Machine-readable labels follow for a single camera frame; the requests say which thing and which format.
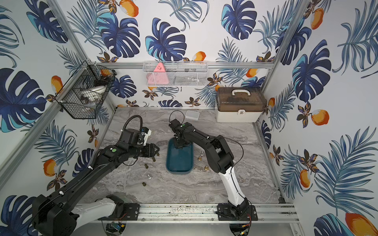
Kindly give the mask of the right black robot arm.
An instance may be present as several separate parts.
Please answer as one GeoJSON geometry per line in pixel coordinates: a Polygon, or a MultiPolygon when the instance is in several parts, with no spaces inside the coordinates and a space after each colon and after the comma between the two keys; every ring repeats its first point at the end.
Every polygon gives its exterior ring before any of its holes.
{"type": "Polygon", "coordinates": [[[178,120],[171,121],[169,127],[174,133],[175,148],[194,143],[204,150],[209,167],[221,177],[229,204],[238,214],[244,213],[249,207],[249,201],[237,181],[234,155],[226,138],[221,135],[208,135],[192,124],[181,124],[178,120]]]}

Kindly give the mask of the teal plastic storage box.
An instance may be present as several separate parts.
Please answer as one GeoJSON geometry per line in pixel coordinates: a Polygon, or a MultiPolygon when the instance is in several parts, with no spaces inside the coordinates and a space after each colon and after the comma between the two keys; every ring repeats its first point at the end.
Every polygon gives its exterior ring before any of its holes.
{"type": "Polygon", "coordinates": [[[194,147],[190,143],[186,147],[176,148],[175,140],[175,138],[171,138],[168,142],[166,169],[171,174],[186,175],[194,167],[194,147]]]}

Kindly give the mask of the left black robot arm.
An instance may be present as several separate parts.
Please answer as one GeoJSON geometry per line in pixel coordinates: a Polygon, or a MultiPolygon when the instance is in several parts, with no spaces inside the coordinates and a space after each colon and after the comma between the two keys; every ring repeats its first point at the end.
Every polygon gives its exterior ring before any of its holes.
{"type": "Polygon", "coordinates": [[[33,201],[33,228],[44,236],[69,236],[79,218],[72,211],[92,187],[129,158],[152,158],[159,151],[160,148],[155,144],[107,146],[99,152],[91,165],[70,182],[49,196],[40,195],[33,201]]]}

